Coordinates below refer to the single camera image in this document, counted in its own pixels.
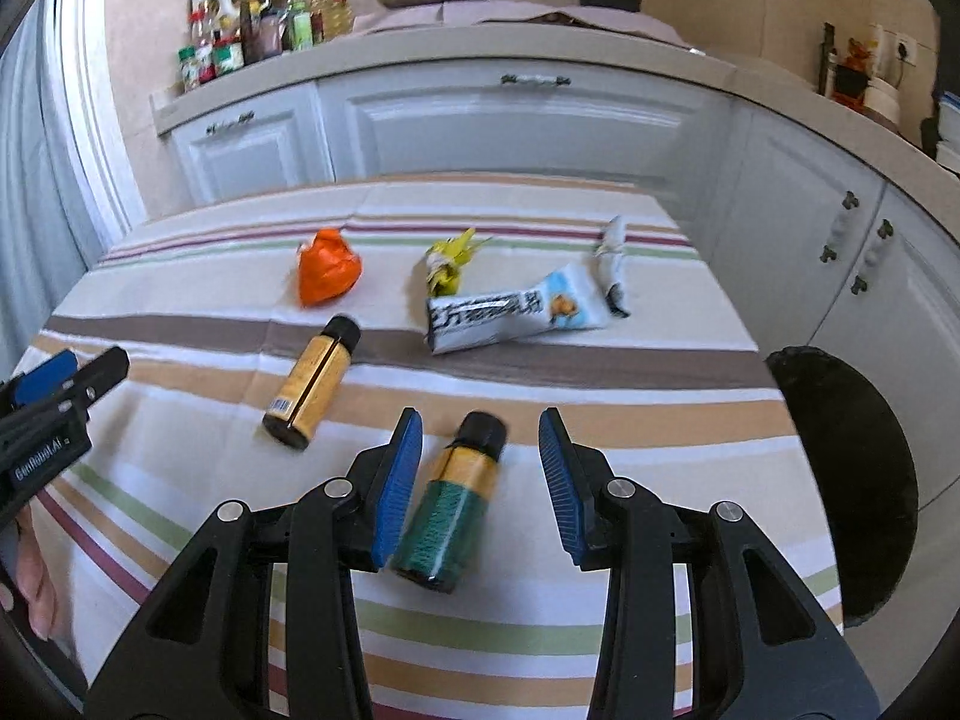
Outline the person's hand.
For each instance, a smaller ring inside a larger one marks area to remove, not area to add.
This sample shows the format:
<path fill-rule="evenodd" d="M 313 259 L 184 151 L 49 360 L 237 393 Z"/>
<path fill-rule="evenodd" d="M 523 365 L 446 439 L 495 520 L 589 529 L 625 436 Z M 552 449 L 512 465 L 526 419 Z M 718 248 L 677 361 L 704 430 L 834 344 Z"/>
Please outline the person's hand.
<path fill-rule="evenodd" d="M 29 505 L 2 530 L 2 569 L 10 578 L 2 582 L 2 610 L 13 610 L 14 594 L 19 593 L 28 608 L 32 632 L 41 640 L 49 640 L 57 622 L 57 596 Z"/>

